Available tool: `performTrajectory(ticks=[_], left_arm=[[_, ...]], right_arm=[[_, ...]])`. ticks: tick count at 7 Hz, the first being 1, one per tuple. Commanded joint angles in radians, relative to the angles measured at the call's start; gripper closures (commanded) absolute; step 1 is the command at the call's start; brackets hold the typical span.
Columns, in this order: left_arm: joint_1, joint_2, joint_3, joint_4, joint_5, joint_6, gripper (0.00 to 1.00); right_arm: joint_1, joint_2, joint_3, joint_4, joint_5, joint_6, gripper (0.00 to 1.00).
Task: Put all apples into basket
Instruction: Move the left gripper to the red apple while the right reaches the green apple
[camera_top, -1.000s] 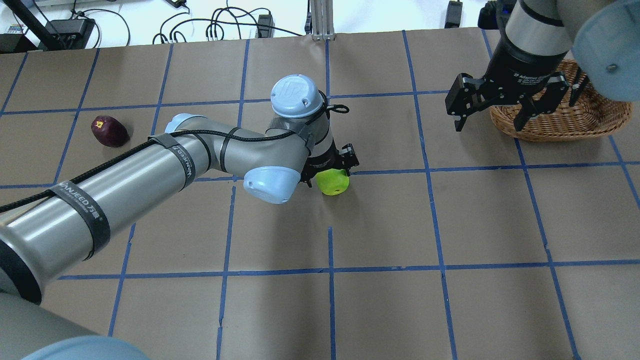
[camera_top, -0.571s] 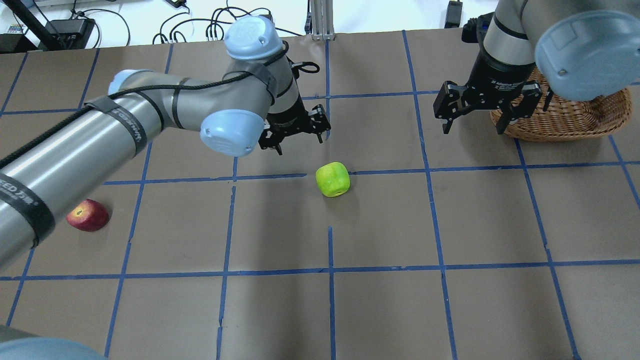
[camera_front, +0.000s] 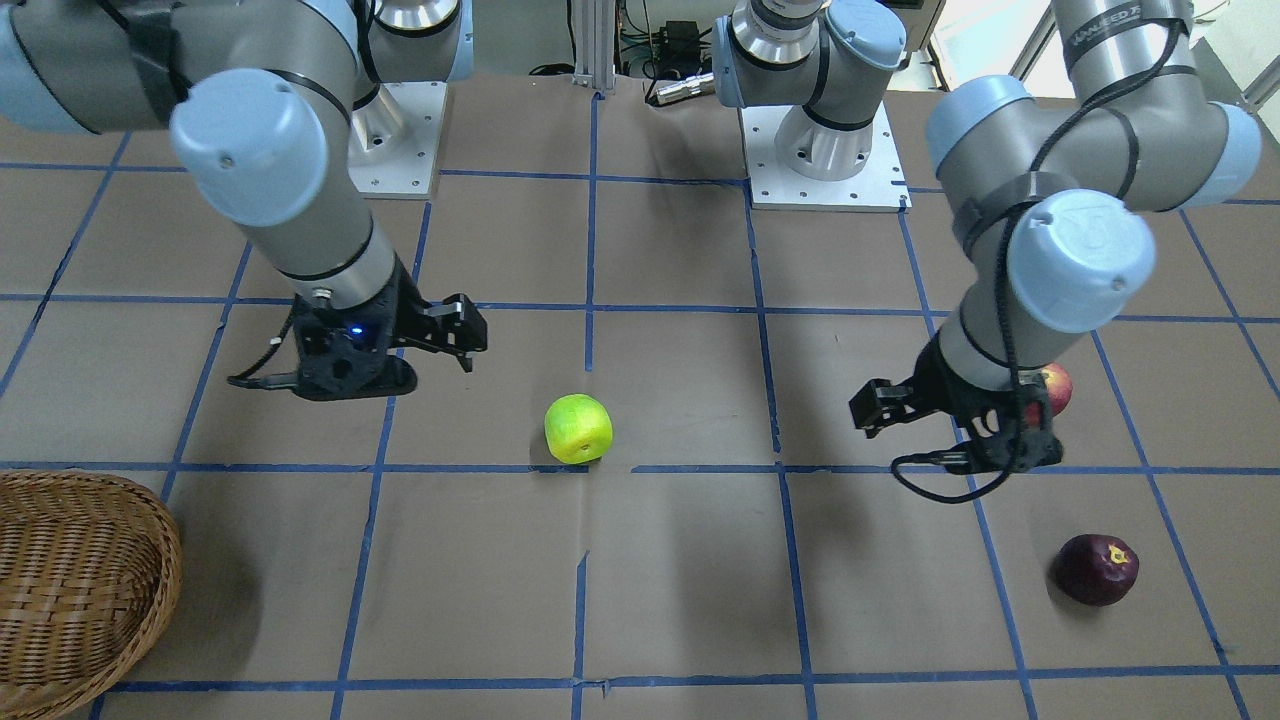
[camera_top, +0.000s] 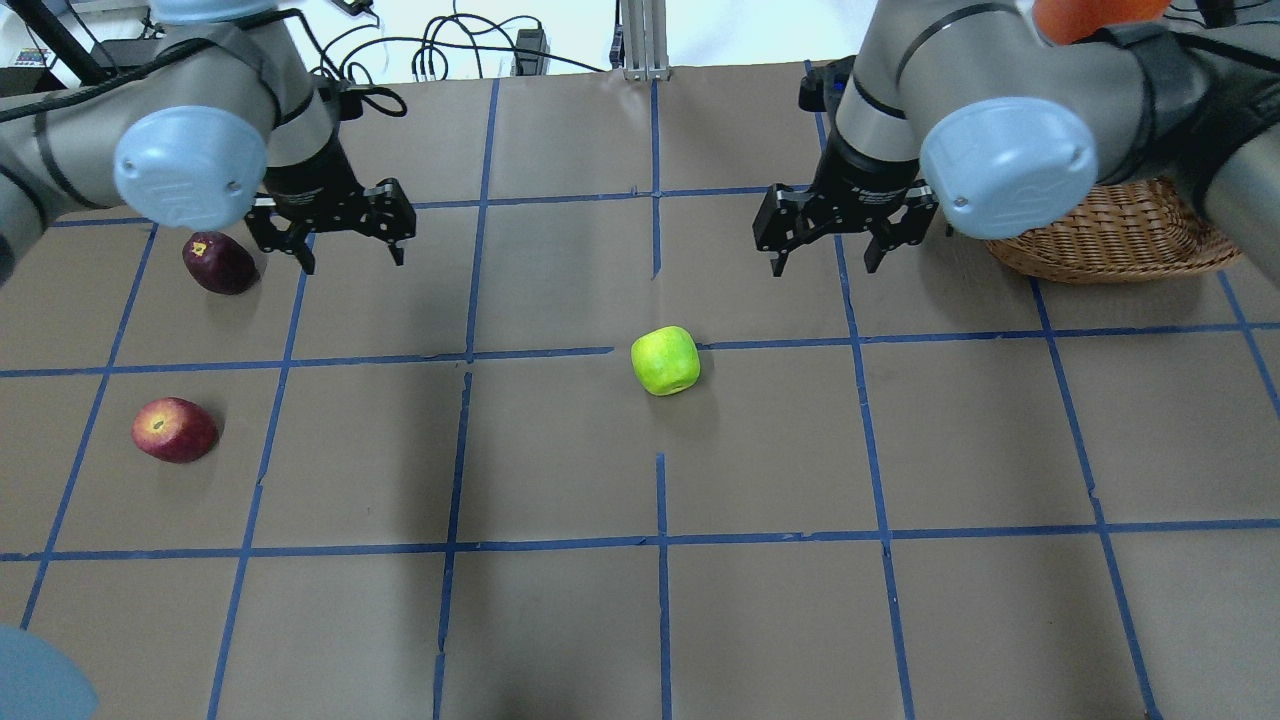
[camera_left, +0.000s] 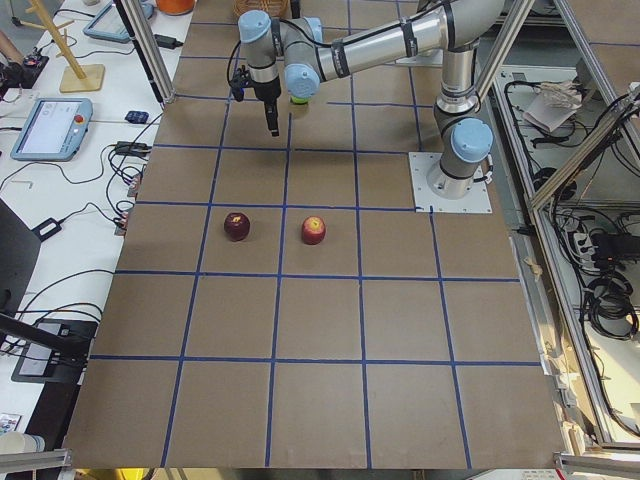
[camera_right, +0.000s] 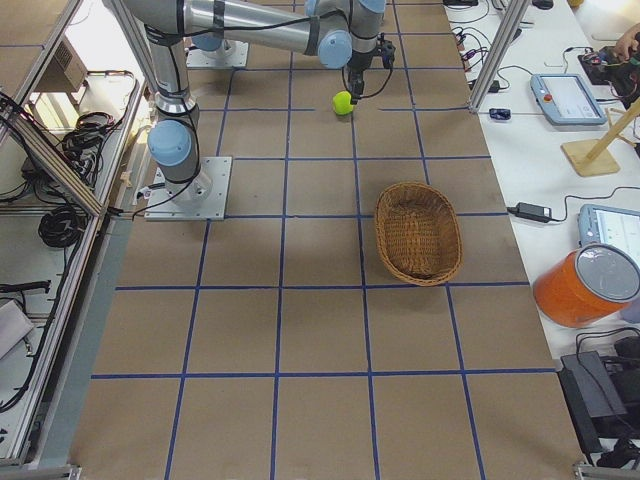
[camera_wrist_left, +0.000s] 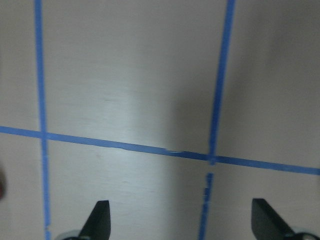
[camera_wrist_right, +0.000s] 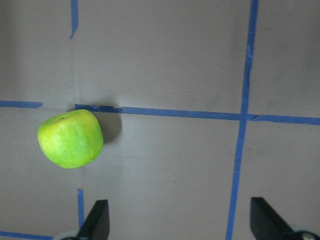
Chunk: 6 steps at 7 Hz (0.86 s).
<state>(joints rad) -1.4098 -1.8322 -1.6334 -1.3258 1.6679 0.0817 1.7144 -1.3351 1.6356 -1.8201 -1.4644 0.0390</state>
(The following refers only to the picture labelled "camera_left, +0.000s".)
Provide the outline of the person hand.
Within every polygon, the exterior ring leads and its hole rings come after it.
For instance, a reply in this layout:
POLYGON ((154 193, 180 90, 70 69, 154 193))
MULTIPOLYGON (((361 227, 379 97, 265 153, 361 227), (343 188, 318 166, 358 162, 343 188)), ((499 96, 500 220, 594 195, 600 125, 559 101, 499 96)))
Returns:
POLYGON ((0 51, 9 63, 21 64, 23 62, 23 54, 3 31, 0 31, 0 51))

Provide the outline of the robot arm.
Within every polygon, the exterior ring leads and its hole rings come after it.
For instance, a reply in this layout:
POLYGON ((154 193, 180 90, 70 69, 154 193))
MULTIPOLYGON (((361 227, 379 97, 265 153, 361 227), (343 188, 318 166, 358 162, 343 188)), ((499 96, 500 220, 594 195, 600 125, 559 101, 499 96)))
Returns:
POLYGON ((426 175, 429 189, 441 198, 460 200, 475 184, 494 136, 475 115, 481 104, 474 79, 475 56, 482 34, 501 13, 500 1, 429 1, 412 16, 330 43, 323 40, 316 17, 277 19, 250 10, 238 20, 246 64, 227 72, 234 99, 253 89, 264 105, 267 128, 278 136, 278 99, 283 91, 307 101, 322 83, 402 58, 440 50, 440 92, 434 115, 444 150, 426 175))

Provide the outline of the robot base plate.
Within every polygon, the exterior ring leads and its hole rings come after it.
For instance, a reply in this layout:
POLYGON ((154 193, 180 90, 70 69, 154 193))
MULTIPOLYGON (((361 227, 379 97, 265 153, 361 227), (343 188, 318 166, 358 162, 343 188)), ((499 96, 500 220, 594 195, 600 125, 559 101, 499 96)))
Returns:
POLYGON ((456 180, 445 175, 439 152, 410 152, 409 170, 414 209, 421 213, 491 214, 488 193, 492 172, 477 164, 474 175, 456 180))

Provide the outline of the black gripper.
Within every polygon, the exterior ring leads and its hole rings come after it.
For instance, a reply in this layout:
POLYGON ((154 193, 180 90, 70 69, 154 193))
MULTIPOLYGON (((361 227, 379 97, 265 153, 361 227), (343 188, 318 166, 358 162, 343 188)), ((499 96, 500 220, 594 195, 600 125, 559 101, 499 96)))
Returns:
POLYGON ((268 82, 251 81, 256 98, 264 103, 264 112, 267 128, 272 137, 278 136, 278 109, 277 100, 281 95, 281 83, 279 78, 268 82))

